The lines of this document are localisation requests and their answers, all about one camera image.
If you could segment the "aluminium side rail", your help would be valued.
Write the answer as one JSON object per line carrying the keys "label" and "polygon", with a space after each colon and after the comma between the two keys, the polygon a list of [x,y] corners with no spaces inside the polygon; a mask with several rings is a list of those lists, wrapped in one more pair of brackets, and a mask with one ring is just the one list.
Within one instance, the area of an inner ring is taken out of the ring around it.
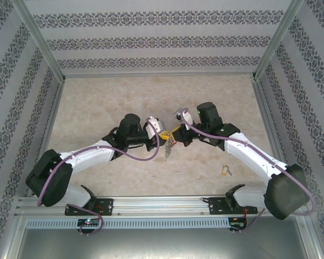
{"label": "aluminium side rail", "polygon": [[278,137],[278,132],[276,131],[274,120],[270,113],[270,109],[266,101],[266,97],[264,95],[261,84],[257,80],[251,80],[251,82],[261,113],[265,131],[267,133],[267,138],[272,149],[272,154],[276,159],[285,162],[288,165],[291,165],[294,161],[290,160],[283,151],[283,145],[281,144],[280,138]]}
{"label": "aluminium side rail", "polygon": [[31,143],[27,147],[28,153],[24,158],[25,164],[21,173],[19,196],[31,195],[31,190],[27,187],[25,180],[48,148],[62,87],[62,82],[59,83],[55,79],[50,81],[49,85],[43,88],[43,91],[38,95],[34,104],[28,127],[28,137]]}

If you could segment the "aluminium back beam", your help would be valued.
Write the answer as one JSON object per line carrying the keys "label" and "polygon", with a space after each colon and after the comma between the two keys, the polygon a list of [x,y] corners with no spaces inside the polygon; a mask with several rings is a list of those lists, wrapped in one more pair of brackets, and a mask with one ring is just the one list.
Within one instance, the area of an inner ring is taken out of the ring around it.
{"label": "aluminium back beam", "polygon": [[71,74],[65,79],[82,78],[124,78],[124,77],[189,77],[189,76],[249,76],[254,79],[254,73],[245,72],[183,72],[183,73],[107,73],[107,74]]}

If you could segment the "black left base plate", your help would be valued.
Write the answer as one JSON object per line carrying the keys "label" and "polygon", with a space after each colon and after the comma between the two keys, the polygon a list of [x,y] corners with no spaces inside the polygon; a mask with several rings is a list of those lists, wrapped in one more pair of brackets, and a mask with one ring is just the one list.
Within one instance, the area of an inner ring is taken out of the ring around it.
{"label": "black left base plate", "polygon": [[111,216],[113,210],[113,199],[91,198],[83,209],[86,209],[89,212],[67,204],[64,214],[65,216],[95,216],[93,213],[96,213],[100,216]]}

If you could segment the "metal keyring with keys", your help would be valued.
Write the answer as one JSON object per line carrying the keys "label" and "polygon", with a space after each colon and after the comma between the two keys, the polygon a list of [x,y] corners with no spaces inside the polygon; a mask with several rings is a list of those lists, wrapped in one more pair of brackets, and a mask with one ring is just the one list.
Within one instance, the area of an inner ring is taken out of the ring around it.
{"label": "metal keyring with keys", "polygon": [[165,161],[171,156],[172,148],[175,146],[176,142],[173,138],[169,138],[165,144]]}

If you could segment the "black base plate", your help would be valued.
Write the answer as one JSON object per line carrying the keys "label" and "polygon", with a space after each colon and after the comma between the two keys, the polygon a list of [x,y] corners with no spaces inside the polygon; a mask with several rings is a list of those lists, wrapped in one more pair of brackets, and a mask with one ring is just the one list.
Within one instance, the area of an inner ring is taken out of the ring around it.
{"label": "black base plate", "polygon": [[113,210],[113,199],[91,198],[83,209],[86,209],[89,212],[67,204],[64,214],[65,216],[95,216],[93,213],[96,213],[100,216],[111,216]]}
{"label": "black base plate", "polygon": [[256,207],[242,207],[236,201],[228,202],[225,197],[206,197],[202,199],[208,204],[209,213],[211,215],[236,215],[244,214],[255,215],[258,213]]}

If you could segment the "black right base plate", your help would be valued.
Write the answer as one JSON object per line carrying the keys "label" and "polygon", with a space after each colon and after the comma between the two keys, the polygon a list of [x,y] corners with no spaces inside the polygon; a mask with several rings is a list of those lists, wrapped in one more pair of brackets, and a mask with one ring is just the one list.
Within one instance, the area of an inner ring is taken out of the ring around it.
{"label": "black right base plate", "polygon": [[255,215],[258,213],[256,207],[242,207],[236,201],[228,202],[225,197],[206,197],[202,199],[208,204],[209,213],[211,215],[236,215],[244,214]]}

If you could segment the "circuit board with green light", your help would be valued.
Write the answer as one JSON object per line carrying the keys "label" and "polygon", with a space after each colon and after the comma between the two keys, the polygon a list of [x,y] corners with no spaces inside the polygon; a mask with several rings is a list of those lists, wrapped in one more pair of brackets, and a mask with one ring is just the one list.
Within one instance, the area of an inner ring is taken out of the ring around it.
{"label": "circuit board with green light", "polygon": [[77,227],[90,227],[90,228],[98,228],[100,225],[100,221],[97,219],[78,219]]}

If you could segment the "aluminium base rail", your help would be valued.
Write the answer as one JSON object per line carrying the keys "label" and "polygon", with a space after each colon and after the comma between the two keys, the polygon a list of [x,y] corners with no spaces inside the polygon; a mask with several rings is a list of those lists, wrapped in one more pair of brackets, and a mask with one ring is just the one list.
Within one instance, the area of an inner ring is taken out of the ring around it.
{"label": "aluminium base rail", "polygon": [[[111,216],[198,216],[210,215],[208,204],[202,196],[115,196],[100,197],[113,199]],[[18,216],[62,216],[66,203],[54,206],[37,206],[37,198],[19,199],[14,215]]]}

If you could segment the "aluminium corner post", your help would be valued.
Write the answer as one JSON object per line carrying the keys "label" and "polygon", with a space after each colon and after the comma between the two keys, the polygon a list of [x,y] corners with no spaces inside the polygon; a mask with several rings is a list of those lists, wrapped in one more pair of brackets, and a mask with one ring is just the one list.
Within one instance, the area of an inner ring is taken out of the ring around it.
{"label": "aluminium corner post", "polygon": [[276,49],[278,48],[280,42],[282,41],[284,35],[286,34],[288,27],[293,21],[294,17],[298,13],[304,0],[291,0],[286,12],[284,13],[271,41],[267,45],[267,49],[264,51],[257,68],[251,76],[252,81],[257,81],[261,78],[264,73],[268,63],[272,59]]}
{"label": "aluminium corner post", "polygon": [[25,0],[11,0],[14,8],[17,10],[20,18],[24,22],[25,26],[30,32],[34,42],[36,43],[37,47],[40,49],[43,57],[45,58],[47,64],[49,65],[50,69],[57,77],[59,82],[64,82],[65,75],[60,68],[57,59],[53,55],[45,37],[43,36],[40,28],[37,25],[32,13],[28,9]]}

